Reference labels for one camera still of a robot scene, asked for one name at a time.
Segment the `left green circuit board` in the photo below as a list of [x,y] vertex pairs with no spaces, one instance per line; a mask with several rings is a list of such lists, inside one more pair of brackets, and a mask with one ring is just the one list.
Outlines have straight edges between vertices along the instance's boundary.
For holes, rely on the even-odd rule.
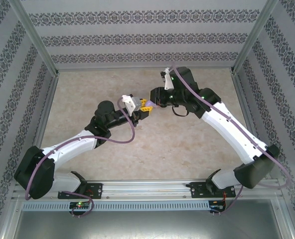
[[69,209],[88,210],[90,208],[89,202],[70,202]]

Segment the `grey metal sheet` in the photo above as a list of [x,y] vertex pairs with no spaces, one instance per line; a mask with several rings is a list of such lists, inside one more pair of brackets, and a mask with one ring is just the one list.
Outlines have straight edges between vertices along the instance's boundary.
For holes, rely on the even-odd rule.
[[282,239],[274,219],[230,212],[23,212],[15,239]]

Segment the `aluminium side rail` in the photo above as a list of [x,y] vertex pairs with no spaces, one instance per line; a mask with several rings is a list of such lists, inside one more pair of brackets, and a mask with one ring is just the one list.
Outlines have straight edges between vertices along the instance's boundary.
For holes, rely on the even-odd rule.
[[46,114],[49,113],[53,95],[51,91],[55,89],[56,78],[49,73],[38,74],[33,86],[31,96],[25,108],[23,119],[19,128],[17,145],[14,149],[20,150],[17,156],[17,166],[14,169],[14,179],[19,180],[19,176],[24,172],[23,158],[29,148],[36,141],[42,138],[45,131],[43,122],[46,121]]
[[235,75],[233,72],[231,72],[231,78],[235,87],[235,91],[238,97],[238,101],[240,103],[240,107],[242,110],[242,114],[244,117],[244,121],[246,124],[246,128],[247,130],[253,134],[255,137],[259,137],[259,135],[257,134],[255,127],[254,127],[254,122],[252,120],[251,114],[250,114],[250,109],[247,105],[247,101],[244,95],[244,92],[242,90],[239,78],[237,75]]

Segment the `aluminium mounting rail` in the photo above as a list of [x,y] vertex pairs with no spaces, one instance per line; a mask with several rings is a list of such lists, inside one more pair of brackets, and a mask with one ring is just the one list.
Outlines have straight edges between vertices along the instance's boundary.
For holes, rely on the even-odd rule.
[[[203,182],[200,179],[187,180],[112,180],[90,181],[102,183],[103,191],[100,201],[164,201],[164,200],[221,200],[222,198],[192,198],[190,189],[185,185],[190,182]],[[240,200],[276,199],[283,196],[277,179],[264,180],[263,183],[275,189],[257,185],[253,189],[243,188],[240,185],[232,186]]]

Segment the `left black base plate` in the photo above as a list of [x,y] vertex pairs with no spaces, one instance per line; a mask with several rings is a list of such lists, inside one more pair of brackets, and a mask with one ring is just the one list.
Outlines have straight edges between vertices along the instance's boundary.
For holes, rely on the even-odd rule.
[[83,196],[90,197],[91,199],[101,199],[103,191],[102,188],[102,183],[82,184],[75,191],[73,191],[73,193],[80,194],[80,196],[59,192],[58,199],[82,199]]

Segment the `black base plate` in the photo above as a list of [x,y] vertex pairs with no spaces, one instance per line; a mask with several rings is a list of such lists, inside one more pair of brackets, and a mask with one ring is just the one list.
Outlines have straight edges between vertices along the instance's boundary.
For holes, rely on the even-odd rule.
[[206,182],[190,182],[185,185],[190,189],[192,198],[235,198],[235,190],[232,186],[218,189],[215,185]]
[[75,191],[73,191],[73,193],[80,194],[80,196],[59,192],[58,199],[82,199],[83,196],[90,197],[91,199],[101,199],[103,191],[102,188],[102,183],[82,184]]

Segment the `aluminium frame post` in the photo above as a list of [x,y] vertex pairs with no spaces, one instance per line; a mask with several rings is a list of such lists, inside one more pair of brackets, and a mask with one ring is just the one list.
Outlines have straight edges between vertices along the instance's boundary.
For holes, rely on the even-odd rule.
[[41,37],[39,36],[32,20],[30,19],[28,13],[23,7],[21,0],[8,0],[11,8],[15,12],[16,16],[23,25],[26,33],[28,34],[30,40],[36,47],[38,53],[40,54],[43,62],[47,66],[47,69],[51,72],[52,76],[58,75],[58,69],[55,66],[50,54],[48,53]]
[[241,51],[239,52],[234,65],[231,67],[231,73],[235,75],[238,73],[240,68],[243,65],[243,62],[246,60],[252,46],[254,45],[255,41],[259,37],[261,31],[264,28],[267,20],[269,19],[271,13],[273,12],[275,6],[277,5],[278,0],[267,0],[262,11],[260,12],[257,21],[255,22],[251,32],[246,39],[244,46],[242,47]]

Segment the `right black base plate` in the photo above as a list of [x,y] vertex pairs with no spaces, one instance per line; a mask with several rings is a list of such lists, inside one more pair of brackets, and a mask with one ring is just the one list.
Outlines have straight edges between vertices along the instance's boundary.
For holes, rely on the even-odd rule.
[[185,185],[190,189],[192,198],[235,198],[235,190],[232,186],[218,189],[215,185],[206,182],[190,182]]

